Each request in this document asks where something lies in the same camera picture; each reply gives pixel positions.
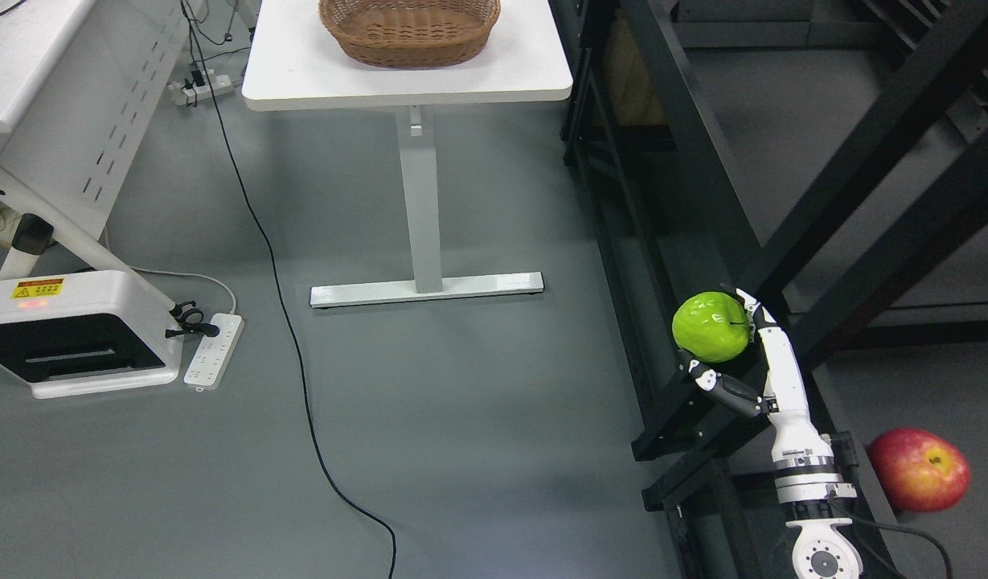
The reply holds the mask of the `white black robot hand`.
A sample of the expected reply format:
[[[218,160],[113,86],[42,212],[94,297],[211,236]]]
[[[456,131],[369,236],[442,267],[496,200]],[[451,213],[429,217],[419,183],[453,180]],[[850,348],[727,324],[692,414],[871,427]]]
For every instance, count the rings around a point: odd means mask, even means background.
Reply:
[[[773,462],[810,455],[833,457],[830,445],[810,420],[805,382],[783,327],[765,304],[751,294],[736,287],[725,287],[721,292],[743,304],[747,313],[751,330],[748,345],[758,344],[767,367],[763,391],[759,392],[715,369],[718,363],[704,363],[679,347],[678,365],[681,370],[715,402],[724,404],[743,417],[768,417],[776,432]]]

